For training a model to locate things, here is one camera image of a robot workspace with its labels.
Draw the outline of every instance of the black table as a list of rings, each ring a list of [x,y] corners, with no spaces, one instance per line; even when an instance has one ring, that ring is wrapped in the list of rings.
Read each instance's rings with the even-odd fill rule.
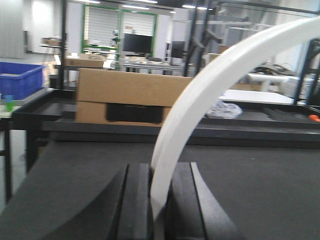
[[[153,144],[51,142],[0,216],[1,240],[35,240],[86,206]],[[320,239],[320,151],[188,145],[204,181],[248,240]]]
[[[320,148],[319,123],[285,122],[270,119],[262,108],[299,114],[320,114],[305,106],[233,102],[243,113],[237,119],[204,118],[194,130],[188,144],[275,148]],[[26,165],[31,169],[38,157],[38,146],[51,139],[50,132],[63,132],[64,141],[86,133],[78,141],[155,143],[159,127],[117,126],[55,122],[63,113],[76,111],[75,92],[54,90],[26,104],[12,114],[13,129],[26,130]]]

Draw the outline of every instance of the black monitor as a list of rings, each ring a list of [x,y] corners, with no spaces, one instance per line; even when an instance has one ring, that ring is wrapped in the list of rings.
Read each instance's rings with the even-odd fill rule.
[[[172,41],[171,57],[182,59],[185,53],[185,42],[184,41]]]
[[[139,54],[150,54],[152,46],[152,36],[137,34],[124,34],[123,51]]]

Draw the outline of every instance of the black tabletop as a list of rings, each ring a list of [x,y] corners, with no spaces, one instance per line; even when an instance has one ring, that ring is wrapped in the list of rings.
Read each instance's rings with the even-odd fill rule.
[[[86,206],[153,144],[52,142],[0,216],[1,240],[36,240]],[[320,239],[320,151],[188,145],[208,187],[248,240]]]

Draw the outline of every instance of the cardboard box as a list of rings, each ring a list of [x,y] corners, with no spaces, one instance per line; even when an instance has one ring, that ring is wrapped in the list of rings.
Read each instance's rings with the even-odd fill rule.
[[[160,127],[191,79],[82,68],[76,121]]]
[[[51,45],[51,46],[61,46],[61,41],[60,40],[56,40],[56,39],[50,39],[48,41],[48,45]]]
[[[236,83],[230,89],[234,90],[247,90],[247,91],[261,91],[261,84],[251,83]]]
[[[75,67],[103,68],[106,58],[97,54],[79,53],[77,56],[66,56],[65,65]]]
[[[219,54],[222,54],[225,50],[227,50],[229,48],[229,46],[223,46],[223,45],[220,45],[219,46]]]
[[[61,46],[61,40],[52,37],[43,37],[42,44],[51,45],[51,46]]]

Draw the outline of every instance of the white plastic rail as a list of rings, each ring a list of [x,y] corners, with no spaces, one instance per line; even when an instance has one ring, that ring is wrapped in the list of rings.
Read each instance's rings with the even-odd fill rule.
[[[151,205],[155,222],[166,204],[172,174],[181,152],[209,107],[258,64],[319,36],[320,17],[269,28],[230,47],[192,80],[172,107],[155,144],[151,162]]]

